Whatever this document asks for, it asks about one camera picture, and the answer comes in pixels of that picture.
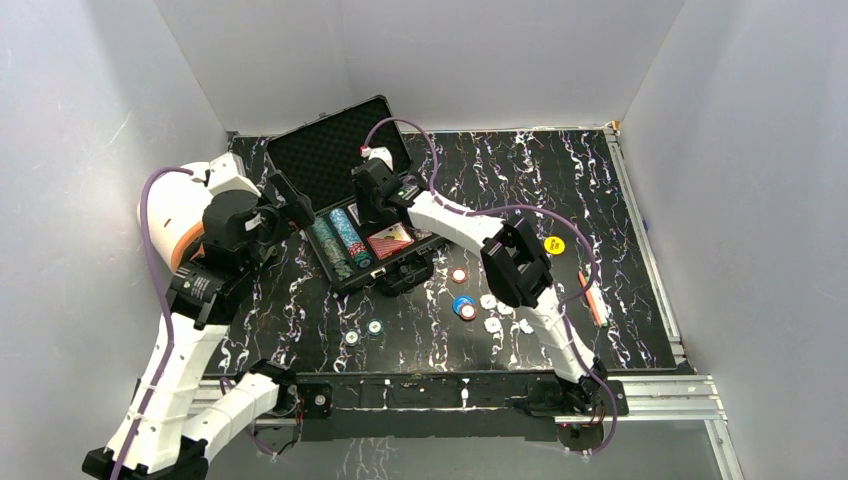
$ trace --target orange marker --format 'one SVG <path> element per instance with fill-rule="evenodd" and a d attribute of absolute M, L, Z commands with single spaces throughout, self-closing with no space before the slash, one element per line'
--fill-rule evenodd
<path fill-rule="evenodd" d="M 580 286 L 586 288 L 586 277 L 583 276 L 583 272 L 577 271 L 577 278 L 580 279 Z M 595 323 L 598 327 L 603 328 L 606 326 L 606 319 L 601 319 L 601 315 L 598 312 L 598 306 L 595 304 L 595 297 L 592 295 L 592 289 L 586 290 L 586 302 L 589 303 L 589 310 L 592 311 L 592 316 L 595 317 Z"/>

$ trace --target red poker chip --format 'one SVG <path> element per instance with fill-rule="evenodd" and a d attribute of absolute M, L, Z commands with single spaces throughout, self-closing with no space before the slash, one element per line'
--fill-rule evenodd
<path fill-rule="evenodd" d="M 459 318 L 469 322 L 474 320 L 477 317 L 477 307 L 471 305 L 470 303 L 466 303 L 465 305 L 459 307 Z"/>
<path fill-rule="evenodd" d="M 451 272 L 451 280 L 455 283 L 464 283 L 468 280 L 468 271 L 464 268 L 454 268 Z"/>

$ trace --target table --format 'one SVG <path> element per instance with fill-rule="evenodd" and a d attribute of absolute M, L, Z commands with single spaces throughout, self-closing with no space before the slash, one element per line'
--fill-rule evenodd
<path fill-rule="evenodd" d="M 433 136 L 442 161 L 438 190 L 472 208 L 527 203 L 553 210 L 576 222 L 589 238 L 600 264 L 600 287 L 612 318 L 595 326 L 585 300 L 569 305 L 569 316 L 584 342 L 611 370 L 674 369 L 674 355 L 643 259 L 634 222 L 603 130 L 527 130 L 443 132 Z M 230 149 L 245 162 L 248 176 L 262 184 L 273 165 L 265 155 L 268 137 L 236 136 Z M 431 167 L 426 142 L 405 135 L 425 176 Z M 552 257 L 558 294 L 580 288 L 577 271 L 588 272 L 576 239 L 550 219 L 539 220 L 540 238 L 557 235 L 565 252 Z M 207 367 L 207 375 L 233 374 L 260 358 L 300 373 L 439 373 L 549 370 L 550 361 L 535 336 L 522 331 L 521 318 L 480 308 L 476 320 L 463 322 L 451 308 L 458 295 L 475 300 L 488 293 L 478 259 L 455 245 L 434 258 L 435 273 L 413 292 L 383 297 L 365 288 L 349 296 L 334 294 L 315 253 L 299 236 L 281 246 L 281 255 L 255 282 Z M 455 267 L 470 273 L 467 282 L 449 278 Z M 483 322 L 499 320 L 497 333 Z M 367 335 L 365 325 L 379 318 L 384 332 Z M 348 347 L 343 332 L 356 329 L 362 341 Z"/>

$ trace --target marble surface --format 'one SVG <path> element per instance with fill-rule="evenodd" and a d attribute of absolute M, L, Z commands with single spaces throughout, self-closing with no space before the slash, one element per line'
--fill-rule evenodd
<path fill-rule="evenodd" d="M 583 300 L 569 305 L 569 315 L 609 368 L 675 367 L 603 132 L 437 133 L 434 139 L 443 162 L 437 184 L 444 195 L 473 208 L 507 202 L 542 206 L 575 221 L 589 238 L 599 259 L 602 296 L 612 313 L 610 327 L 597 328 Z M 406 135 L 405 140 L 414 168 L 428 173 L 431 158 L 423 137 Z M 260 186 L 273 168 L 266 141 L 240 137 L 231 144 Z M 539 219 L 538 232 L 540 238 L 554 234 L 567 243 L 565 253 L 552 258 L 557 292 L 579 289 L 577 270 L 588 272 L 588 263 L 573 235 L 547 218 Z M 471 322 L 453 313 L 456 296 L 479 300 L 488 293 L 481 263 L 455 245 L 437 253 L 432 278 L 397 298 L 370 288 L 334 294 L 311 246 L 297 235 L 281 251 L 256 281 L 208 374 L 232 374 L 259 358 L 273 358 L 298 372 L 326 373 L 551 368 L 544 349 L 522 331 L 514 313 L 481 308 Z M 453 283 L 449 272 L 454 267 L 468 269 L 469 280 Z M 495 333 L 484 328 L 488 317 L 497 319 Z M 365 333 L 373 318 L 385 326 L 378 337 Z M 362 342 L 353 348 L 341 340 L 350 329 L 362 333 Z"/>

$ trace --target black box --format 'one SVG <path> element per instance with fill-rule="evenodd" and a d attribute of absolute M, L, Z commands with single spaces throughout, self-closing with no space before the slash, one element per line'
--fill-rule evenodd
<path fill-rule="evenodd" d="M 330 211 L 341 207 L 374 257 L 375 262 L 370 267 L 358 269 L 344 248 L 338 233 L 333 229 L 336 241 L 342 247 L 345 258 L 354 270 L 354 275 L 339 280 L 312 229 L 306 229 L 309 243 L 318 255 L 325 275 L 333 289 L 341 294 L 355 292 L 384 275 L 389 278 L 398 276 L 397 272 L 401 267 L 404 271 L 398 278 L 402 278 L 406 275 L 407 269 L 416 265 L 430 264 L 429 257 L 432 254 L 429 252 L 445 242 L 443 238 L 435 234 L 419 240 L 414 235 L 412 226 L 405 224 L 404 226 L 415 241 L 380 260 L 367 238 L 391 224 L 358 225 L 351 215 L 349 207 L 354 205 L 355 208 L 356 204 L 351 169 L 363 163 L 363 158 L 359 155 L 360 147 L 365 142 L 371 127 L 390 116 L 392 113 L 386 98 L 377 96 L 273 137 L 267 144 L 267 153 L 274 166 L 291 181 L 295 188 L 309 197 L 316 217 L 325 218 L 332 225 L 326 216 Z M 370 146 L 389 149 L 396 174 L 404 175 L 412 167 L 412 159 L 394 123 L 380 127 L 371 139 Z"/>

